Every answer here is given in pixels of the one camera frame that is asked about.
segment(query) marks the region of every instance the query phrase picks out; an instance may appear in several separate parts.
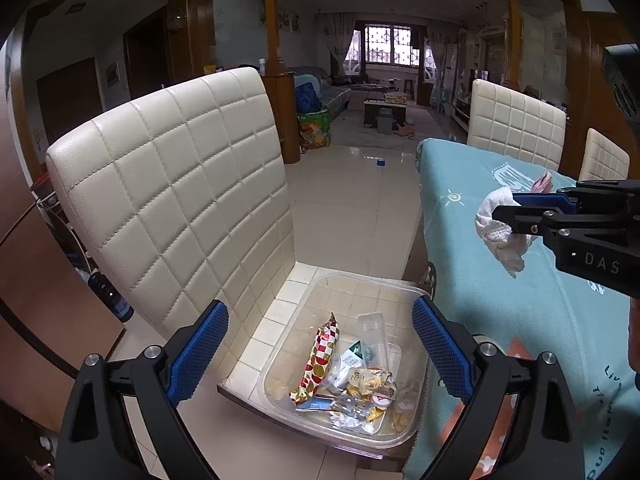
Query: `table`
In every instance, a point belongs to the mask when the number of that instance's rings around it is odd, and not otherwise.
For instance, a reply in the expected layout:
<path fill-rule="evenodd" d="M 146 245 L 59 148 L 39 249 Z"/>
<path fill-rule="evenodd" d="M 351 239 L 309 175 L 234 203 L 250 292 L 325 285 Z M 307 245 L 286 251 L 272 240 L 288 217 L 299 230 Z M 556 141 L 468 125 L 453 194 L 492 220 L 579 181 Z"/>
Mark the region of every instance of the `table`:
<path fill-rule="evenodd" d="M 399 123 L 406 122 L 406 105 L 385 102 L 382 92 L 369 92 L 364 101 L 364 124 L 377 126 L 377 116 L 380 108 L 391 108 L 394 119 Z"/>
<path fill-rule="evenodd" d="M 424 238 L 438 277 L 436 305 L 507 354 L 536 357 L 549 350 L 558 356 L 581 415 L 586 474 L 599 473 L 640 414 L 640 392 L 626 359 L 628 298 L 556 270 L 553 253 L 540 239 L 513 279 L 476 234 L 474 218 L 484 197 L 501 186 L 529 191 L 545 171 L 541 166 L 438 139 L 418 146 L 417 165 Z M 551 173 L 556 189 L 575 183 Z M 436 383 L 427 390 L 421 428 L 404 470 L 409 480 L 420 478 L 461 411 L 459 401 Z"/>

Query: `chair backrest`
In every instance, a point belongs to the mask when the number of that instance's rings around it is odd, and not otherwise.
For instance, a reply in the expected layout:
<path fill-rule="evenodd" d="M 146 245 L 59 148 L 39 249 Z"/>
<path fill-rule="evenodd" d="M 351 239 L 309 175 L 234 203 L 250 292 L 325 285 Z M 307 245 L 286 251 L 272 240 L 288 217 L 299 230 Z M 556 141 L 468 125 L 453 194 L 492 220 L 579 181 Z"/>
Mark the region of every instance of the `chair backrest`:
<path fill-rule="evenodd" d="M 625 180 L 629 174 L 628 153 L 589 128 L 579 180 Z"/>
<path fill-rule="evenodd" d="M 542 101 L 482 79 L 471 94 L 467 144 L 558 170 L 566 114 Z"/>
<path fill-rule="evenodd" d="M 258 73 L 212 74 L 109 110 L 55 142 L 47 168 L 89 254 L 161 335 L 216 298 L 226 303 L 215 360 L 230 349 L 230 371 L 294 265 L 280 143 Z"/>

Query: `plastic container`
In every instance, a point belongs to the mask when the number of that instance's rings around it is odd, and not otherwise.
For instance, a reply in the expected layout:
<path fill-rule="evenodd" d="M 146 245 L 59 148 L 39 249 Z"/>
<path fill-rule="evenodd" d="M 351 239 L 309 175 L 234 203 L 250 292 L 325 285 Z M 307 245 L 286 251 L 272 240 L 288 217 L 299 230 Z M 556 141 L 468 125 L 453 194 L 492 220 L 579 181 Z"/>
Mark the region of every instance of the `plastic container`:
<path fill-rule="evenodd" d="M 428 356 L 411 322 L 412 304 L 423 294 L 419 288 L 401 282 L 340 271 L 314 278 L 258 377 L 256 393 L 261 411 L 285 426 L 334 446 L 347 446 L 380 458 L 384 456 L 382 450 L 407 441 L 420 424 L 426 390 Z M 340 356 L 361 339 L 358 315 L 363 308 L 374 312 L 378 298 L 386 300 L 387 358 L 399 400 L 374 421 L 371 435 L 334 428 L 326 413 L 297 412 L 289 392 L 300 383 L 318 326 L 329 319 L 331 312 L 335 314 L 340 338 L 334 355 Z"/>
<path fill-rule="evenodd" d="M 390 372 L 389 355 L 386 350 L 385 317 L 382 312 L 360 314 L 358 323 L 365 366 Z"/>

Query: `wooden cabinet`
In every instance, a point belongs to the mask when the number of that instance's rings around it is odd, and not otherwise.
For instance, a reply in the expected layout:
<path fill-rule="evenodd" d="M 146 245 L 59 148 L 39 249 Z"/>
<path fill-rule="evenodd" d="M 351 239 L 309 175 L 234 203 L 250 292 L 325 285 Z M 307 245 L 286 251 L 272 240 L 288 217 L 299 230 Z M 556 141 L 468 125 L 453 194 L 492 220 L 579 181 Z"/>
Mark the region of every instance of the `wooden cabinet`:
<path fill-rule="evenodd" d="M 300 136 L 293 72 L 265 75 L 262 76 L 262 82 L 273 109 L 284 163 L 295 164 L 300 160 Z"/>

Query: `coffee table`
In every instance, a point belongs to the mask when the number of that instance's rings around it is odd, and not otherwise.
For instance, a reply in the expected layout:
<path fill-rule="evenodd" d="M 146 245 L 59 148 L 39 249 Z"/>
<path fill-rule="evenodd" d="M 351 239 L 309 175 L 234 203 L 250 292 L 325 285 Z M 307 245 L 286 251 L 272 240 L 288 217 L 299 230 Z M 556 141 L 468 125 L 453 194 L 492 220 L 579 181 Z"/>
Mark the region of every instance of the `coffee table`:
<path fill-rule="evenodd" d="M 369 92 L 364 101 L 364 124 L 367 126 L 377 125 L 377 116 L 380 108 L 391 108 L 394 119 L 399 123 L 406 122 L 406 105 L 385 102 L 385 95 L 382 92 Z"/>

